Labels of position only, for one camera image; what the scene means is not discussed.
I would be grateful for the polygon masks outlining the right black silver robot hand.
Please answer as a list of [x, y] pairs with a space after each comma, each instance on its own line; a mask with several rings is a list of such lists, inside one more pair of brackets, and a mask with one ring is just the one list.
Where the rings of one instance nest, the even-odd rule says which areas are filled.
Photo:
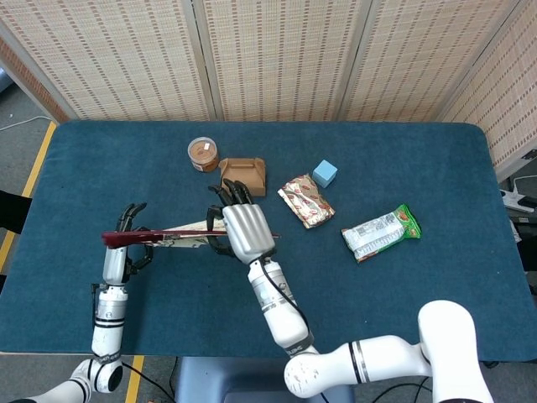
[[220, 255], [235, 257], [246, 265], [271, 256], [275, 242], [266, 218], [248, 187], [241, 181], [224, 180], [226, 188], [210, 185], [208, 189], [219, 197], [221, 206], [212, 205], [206, 214], [206, 228], [214, 229], [216, 219], [222, 220], [229, 244], [221, 243], [217, 236], [210, 236], [211, 248]]

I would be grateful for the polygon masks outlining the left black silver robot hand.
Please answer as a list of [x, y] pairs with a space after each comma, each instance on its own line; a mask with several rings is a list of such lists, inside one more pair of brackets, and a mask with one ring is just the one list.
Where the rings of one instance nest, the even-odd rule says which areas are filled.
[[[135, 205], [129, 204], [117, 220], [116, 232], [124, 233], [131, 230], [148, 231], [146, 227], [132, 228], [133, 219], [147, 206], [146, 202]], [[103, 279], [108, 285], [120, 286], [125, 285], [131, 275], [136, 275], [141, 269], [147, 266], [154, 257], [154, 251], [151, 246], [144, 246], [144, 256], [136, 261], [128, 257], [128, 248], [121, 247], [117, 249], [107, 248], [103, 266]]]

